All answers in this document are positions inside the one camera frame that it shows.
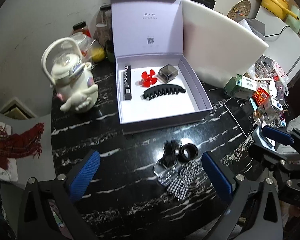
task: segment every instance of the qr code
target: qr code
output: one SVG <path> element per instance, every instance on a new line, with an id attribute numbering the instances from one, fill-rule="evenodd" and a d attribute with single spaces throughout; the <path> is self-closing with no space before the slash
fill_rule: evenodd
<path id="1" fill-rule="evenodd" d="M 266 99 L 267 98 L 267 94 L 265 92 L 262 92 L 261 96 Z"/>

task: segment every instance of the glass cup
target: glass cup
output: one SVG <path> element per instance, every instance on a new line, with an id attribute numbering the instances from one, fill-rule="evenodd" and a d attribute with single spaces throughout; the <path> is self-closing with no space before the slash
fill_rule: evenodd
<path id="1" fill-rule="evenodd" d="M 274 105 L 276 106 L 278 104 L 278 100 L 270 95 L 266 101 L 253 112 L 253 119 L 256 124 L 260 125 L 263 121 L 266 122 L 266 124 L 271 124 L 274 120 L 279 119 L 278 113 L 280 113 L 280 110 L 274 107 Z"/>

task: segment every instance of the red packaging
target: red packaging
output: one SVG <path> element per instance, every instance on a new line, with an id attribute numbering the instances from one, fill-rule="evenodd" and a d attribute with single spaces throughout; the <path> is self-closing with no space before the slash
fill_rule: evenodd
<path id="1" fill-rule="evenodd" d="M 256 92 L 253 93 L 252 98 L 258 106 L 261 106 L 268 98 L 269 94 L 263 88 L 259 87 Z"/>
<path id="2" fill-rule="evenodd" d="M 272 77 L 273 77 L 274 81 L 279 81 L 279 77 L 276 73 L 272 73 Z"/>

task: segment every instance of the black and white gingham scrunchie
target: black and white gingham scrunchie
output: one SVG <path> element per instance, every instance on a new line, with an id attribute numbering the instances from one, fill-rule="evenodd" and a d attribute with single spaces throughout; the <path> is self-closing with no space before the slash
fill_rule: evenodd
<path id="1" fill-rule="evenodd" d="M 180 168 L 178 176 L 169 185 L 168 192 L 172 193 L 178 199 L 184 200 L 188 192 L 188 187 L 201 170 L 201 164 L 197 161 L 185 163 Z"/>

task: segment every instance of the red plaid scarf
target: red plaid scarf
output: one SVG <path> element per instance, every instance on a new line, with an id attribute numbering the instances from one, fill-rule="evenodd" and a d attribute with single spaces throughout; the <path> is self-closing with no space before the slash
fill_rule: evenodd
<path id="1" fill-rule="evenodd" d="M 0 129 L 0 167 L 8 169 L 8 158 L 23 158 L 29 155 L 40 156 L 41 135 L 43 134 L 43 123 L 37 123 L 23 134 L 12 134 L 7 136 L 5 130 Z"/>

